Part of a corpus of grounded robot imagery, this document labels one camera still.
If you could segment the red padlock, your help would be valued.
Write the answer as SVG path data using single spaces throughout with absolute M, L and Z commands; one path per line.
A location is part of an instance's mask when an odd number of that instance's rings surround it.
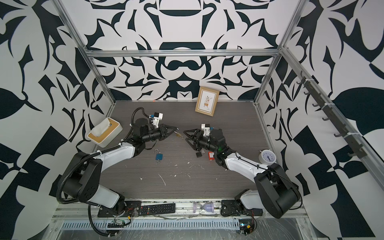
M 209 152 L 209 160 L 213 161 L 215 159 L 214 152 Z

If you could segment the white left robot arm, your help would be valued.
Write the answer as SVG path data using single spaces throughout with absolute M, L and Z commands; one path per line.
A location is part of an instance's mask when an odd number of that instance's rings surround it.
M 129 210 L 123 195 L 100 185 L 101 174 L 121 161 L 138 156 L 146 149 L 147 142 L 163 141 L 178 130 L 177 127 L 162 124 L 162 118 L 161 113 L 145 114 L 137 120 L 135 115 L 132 115 L 131 129 L 118 145 L 92 154 L 75 154 L 57 184 L 58 203 L 87 204 L 92 229 L 103 237 L 117 235 L 117 232 L 102 232 L 92 220 L 92 206 L 111 211 L 113 217 L 123 216 Z

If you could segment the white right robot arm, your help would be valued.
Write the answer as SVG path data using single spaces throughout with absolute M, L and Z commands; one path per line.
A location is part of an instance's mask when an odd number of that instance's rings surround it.
M 187 143 L 196 151 L 214 153 L 215 162 L 226 170 L 239 173 L 251 180 L 255 191 L 246 190 L 237 196 L 247 210 L 264 208 L 274 218 L 281 218 L 287 211 L 294 210 L 303 197 L 283 168 L 277 164 L 275 154 L 270 150 L 261 153 L 265 164 L 249 160 L 231 149 L 221 129 L 184 131 Z

